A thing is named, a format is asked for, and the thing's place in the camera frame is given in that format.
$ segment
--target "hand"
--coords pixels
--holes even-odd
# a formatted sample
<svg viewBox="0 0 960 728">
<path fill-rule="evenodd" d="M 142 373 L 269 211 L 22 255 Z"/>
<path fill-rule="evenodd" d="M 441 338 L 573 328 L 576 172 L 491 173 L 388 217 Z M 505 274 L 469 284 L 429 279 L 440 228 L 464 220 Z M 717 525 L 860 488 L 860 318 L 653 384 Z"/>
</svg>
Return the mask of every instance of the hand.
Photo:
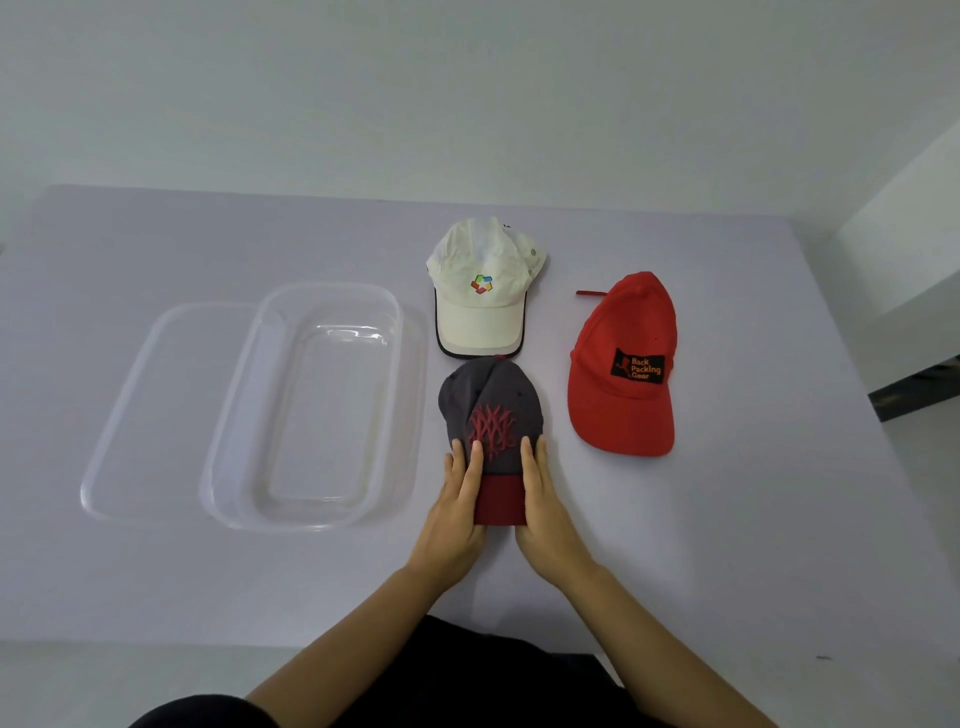
<svg viewBox="0 0 960 728">
<path fill-rule="evenodd" d="M 597 564 L 553 489 L 546 462 L 546 438 L 520 441 L 527 524 L 516 527 L 516 544 L 534 571 L 563 591 L 572 580 L 590 574 Z"/>
<path fill-rule="evenodd" d="M 464 578 L 483 550 L 486 526 L 473 524 L 473 507 L 480 492 L 483 446 L 474 441 L 470 467 L 459 440 L 444 455 L 444 486 L 427 514 L 407 569 L 424 576 L 437 596 Z"/>
</svg>

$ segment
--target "red embroidered logo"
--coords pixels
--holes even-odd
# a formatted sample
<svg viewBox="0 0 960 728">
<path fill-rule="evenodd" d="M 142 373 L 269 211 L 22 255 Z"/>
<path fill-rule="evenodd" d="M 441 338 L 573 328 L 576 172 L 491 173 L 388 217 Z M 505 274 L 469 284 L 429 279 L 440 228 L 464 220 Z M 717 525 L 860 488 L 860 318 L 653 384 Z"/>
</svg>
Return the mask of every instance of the red embroidered logo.
<svg viewBox="0 0 960 728">
<path fill-rule="evenodd" d="M 488 460 L 493 460 L 506 449 L 516 447 L 516 438 L 510 432 L 516 420 L 509 409 L 501 411 L 499 404 L 494 408 L 488 404 L 477 405 L 470 412 L 469 422 L 473 425 L 473 431 L 467 437 L 468 445 L 479 440 Z"/>
</svg>

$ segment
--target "white cap brim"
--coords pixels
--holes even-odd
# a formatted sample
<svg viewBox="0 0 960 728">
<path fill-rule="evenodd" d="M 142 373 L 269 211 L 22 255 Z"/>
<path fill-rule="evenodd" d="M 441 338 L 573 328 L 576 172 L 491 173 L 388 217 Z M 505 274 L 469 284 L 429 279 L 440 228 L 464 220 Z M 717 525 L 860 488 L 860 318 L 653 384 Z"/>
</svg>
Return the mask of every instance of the white cap brim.
<svg viewBox="0 0 960 728">
<path fill-rule="evenodd" d="M 436 294 L 437 337 L 459 356 L 515 354 L 523 343 L 524 295 L 517 303 L 473 308 L 454 305 Z"/>
</svg>

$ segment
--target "red cap brim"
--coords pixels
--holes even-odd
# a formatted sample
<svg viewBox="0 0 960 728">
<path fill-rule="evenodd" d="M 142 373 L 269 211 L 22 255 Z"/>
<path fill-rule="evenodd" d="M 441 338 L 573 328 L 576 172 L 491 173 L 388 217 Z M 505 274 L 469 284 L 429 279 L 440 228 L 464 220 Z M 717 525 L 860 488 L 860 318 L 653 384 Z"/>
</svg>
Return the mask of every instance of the red cap brim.
<svg viewBox="0 0 960 728">
<path fill-rule="evenodd" d="M 473 508 L 478 525 L 526 525 L 523 475 L 487 475 L 480 478 L 480 492 Z"/>
<path fill-rule="evenodd" d="M 666 383 L 662 390 L 651 400 L 617 397 L 598 387 L 574 357 L 566 386 L 570 422 L 595 448 L 624 455 L 665 455 L 673 449 L 673 405 Z"/>
</svg>

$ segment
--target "clear lid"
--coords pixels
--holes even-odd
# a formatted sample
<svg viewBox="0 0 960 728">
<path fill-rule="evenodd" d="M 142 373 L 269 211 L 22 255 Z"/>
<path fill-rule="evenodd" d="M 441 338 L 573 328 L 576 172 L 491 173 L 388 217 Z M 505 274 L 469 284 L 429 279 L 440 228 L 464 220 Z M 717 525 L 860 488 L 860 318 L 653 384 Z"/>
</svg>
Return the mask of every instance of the clear lid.
<svg viewBox="0 0 960 728">
<path fill-rule="evenodd" d="M 84 473 L 87 513 L 136 525 L 210 521 L 201 472 L 255 310 L 188 303 L 156 320 Z"/>
</svg>

